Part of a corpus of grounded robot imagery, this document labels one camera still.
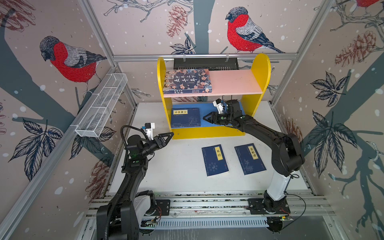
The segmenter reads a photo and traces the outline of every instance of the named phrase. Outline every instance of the floor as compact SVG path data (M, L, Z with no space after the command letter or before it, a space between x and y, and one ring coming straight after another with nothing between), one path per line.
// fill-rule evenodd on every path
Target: floor
M255 119L260 123L280 131L276 119L267 101L262 101ZM146 122L154 122L154 136L169 132L162 103L139 103L132 126L142 127ZM141 134L130 131L129 135ZM244 175L236 155L235 146L254 143L267 171ZM229 172L207 177L202 147L221 144ZM125 153L123 152L118 169L121 169ZM157 150L149 162L146 176L138 191L152 190L169 194L222 194L266 190L270 184L274 169L271 165L271 149L257 138L246 134L240 137L216 137L201 139L171 140L163 149ZM307 190L300 174L292 179L287 190ZM110 192L116 192L124 178L117 171Z

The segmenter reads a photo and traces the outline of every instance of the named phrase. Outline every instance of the book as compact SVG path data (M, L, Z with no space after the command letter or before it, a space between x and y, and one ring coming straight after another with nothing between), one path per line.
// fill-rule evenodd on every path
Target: book
M253 143L235 147L244 175L266 171Z
M172 108L170 127L200 127L199 108Z
M221 145L203 147L201 149L203 151L207 177L229 171Z
M208 69L167 70L163 82L164 94L211 93Z

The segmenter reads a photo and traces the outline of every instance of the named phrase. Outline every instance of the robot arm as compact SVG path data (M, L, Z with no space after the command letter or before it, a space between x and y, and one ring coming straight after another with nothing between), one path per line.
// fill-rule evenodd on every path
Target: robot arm
M264 193L266 211L275 212L285 201L285 189L290 175L304 164L299 141L294 134L284 134L270 129L249 115L244 115L237 100L225 102L226 113L211 112L204 120L217 125L236 128L261 140L272 150L272 166L275 169L272 181Z

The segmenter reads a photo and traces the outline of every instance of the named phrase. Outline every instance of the white wire basket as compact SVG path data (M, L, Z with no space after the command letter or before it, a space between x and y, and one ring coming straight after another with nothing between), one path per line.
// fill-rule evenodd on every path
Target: white wire basket
M111 74L107 83L93 101L92 106L77 126L75 131L78 135L81 137L100 136L127 82L125 74Z

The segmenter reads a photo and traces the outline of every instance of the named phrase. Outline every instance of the red-breasted bird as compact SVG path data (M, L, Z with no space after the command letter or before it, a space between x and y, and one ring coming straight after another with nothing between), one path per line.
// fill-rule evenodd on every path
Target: red-breasted bird
M53 36L42 40L40 51L44 61L49 59L66 79L76 83L87 83L87 90L83 92L83 96L85 93L91 92L88 90L88 80L96 75L98 64L107 59L100 54L86 51L84 48L72 47L60 42Z
M263 30L254 24L244 7L232 8L225 19L228 20L228 41L237 52L252 53L255 49L269 48L283 53L265 36Z

